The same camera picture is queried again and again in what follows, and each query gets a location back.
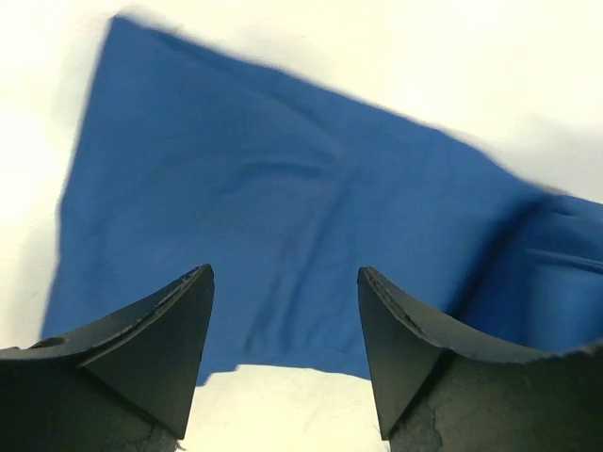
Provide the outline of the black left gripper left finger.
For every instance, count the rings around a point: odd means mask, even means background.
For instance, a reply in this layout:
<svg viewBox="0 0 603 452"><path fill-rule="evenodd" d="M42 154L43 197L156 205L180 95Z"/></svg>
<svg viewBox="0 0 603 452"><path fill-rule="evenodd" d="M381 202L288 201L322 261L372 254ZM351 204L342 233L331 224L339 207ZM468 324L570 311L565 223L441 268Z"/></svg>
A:
<svg viewBox="0 0 603 452"><path fill-rule="evenodd" d="M88 325L2 349L2 450L177 450L214 289L199 266Z"/></svg>

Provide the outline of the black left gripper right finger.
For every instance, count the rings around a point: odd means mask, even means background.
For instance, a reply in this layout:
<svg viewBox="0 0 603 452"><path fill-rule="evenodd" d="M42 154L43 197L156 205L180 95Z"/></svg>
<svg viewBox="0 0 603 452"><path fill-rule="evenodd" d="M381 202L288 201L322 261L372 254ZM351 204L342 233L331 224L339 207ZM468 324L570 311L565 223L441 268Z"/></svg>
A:
<svg viewBox="0 0 603 452"><path fill-rule="evenodd" d="M598 451L602 346L566 353L477 331L371 267L358 303L381 436L394 451Z"/></svg>

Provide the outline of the blue surgical drape cloth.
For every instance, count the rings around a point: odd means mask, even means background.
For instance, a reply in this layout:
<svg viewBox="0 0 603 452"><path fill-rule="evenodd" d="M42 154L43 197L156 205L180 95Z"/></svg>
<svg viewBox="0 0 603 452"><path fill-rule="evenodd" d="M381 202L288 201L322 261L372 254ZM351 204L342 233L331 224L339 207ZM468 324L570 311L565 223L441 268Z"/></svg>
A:
<svg viewBox="0 0 603 452"><path fill-rule="evenodd" d="M357 272L470 327L563 352L602 335L602 207L444 133L114 17L60 209L42 332L210 264L202 375L366 378Z"/></svg>

